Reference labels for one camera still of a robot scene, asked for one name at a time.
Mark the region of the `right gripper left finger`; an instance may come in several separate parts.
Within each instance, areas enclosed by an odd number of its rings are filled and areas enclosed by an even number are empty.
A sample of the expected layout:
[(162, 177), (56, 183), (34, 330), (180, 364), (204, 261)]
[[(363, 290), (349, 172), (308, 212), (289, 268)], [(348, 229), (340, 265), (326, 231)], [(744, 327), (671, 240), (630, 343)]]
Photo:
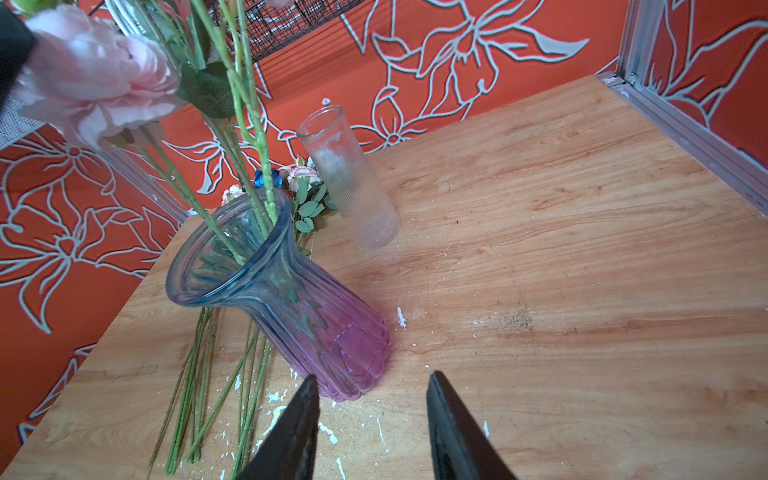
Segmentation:
[(312, 479), (319, 414), (317, 379), (309, 375), (236, 479)]

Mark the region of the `pink peony flower stem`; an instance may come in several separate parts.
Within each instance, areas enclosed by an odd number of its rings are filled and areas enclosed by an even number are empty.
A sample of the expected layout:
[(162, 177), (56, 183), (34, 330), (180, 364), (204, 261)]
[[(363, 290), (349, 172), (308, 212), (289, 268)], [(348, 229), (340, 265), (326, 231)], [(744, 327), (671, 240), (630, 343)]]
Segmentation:
[(114, 144), (139, 151), (243, 265), (240, 248), (160, 145), (160, 119), (182, 105), (180, 76), (161, 45), (142, 35), (123, 35), (115, 24), (66, 3), (21, 24), (23, 31), (4, 43), (12, 53), (29, 52), (12, 89), (21, 115), (48, 123), (83, 146)]

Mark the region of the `purple glass fluted vase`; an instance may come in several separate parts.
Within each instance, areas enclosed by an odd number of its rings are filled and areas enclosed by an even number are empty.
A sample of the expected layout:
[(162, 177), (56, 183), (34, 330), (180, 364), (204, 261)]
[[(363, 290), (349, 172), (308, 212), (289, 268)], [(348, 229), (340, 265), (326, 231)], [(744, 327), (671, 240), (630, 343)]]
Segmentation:
[(385, 320), (300, 252), (285, 194), (277, 194), (276, 207), (277, 222), (268, 236), (259, 230), (246, 196), (217, 210), (217, 226), (244, 261), (238, 263), (201, 225), (169, 268), (167, 295), (184, 307), (243, 310), (294, 370), (316, 377), (322, 394), (337, 402), (357, 399), (385, 372)]

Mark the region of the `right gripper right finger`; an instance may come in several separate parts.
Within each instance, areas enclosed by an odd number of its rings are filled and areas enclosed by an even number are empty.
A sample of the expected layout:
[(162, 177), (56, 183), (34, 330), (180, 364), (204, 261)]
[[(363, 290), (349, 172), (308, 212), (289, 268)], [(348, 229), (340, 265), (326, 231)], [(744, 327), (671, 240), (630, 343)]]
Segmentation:
[(430, 376), (426, 404), (436, 479), (516, 478), (441, 371)]

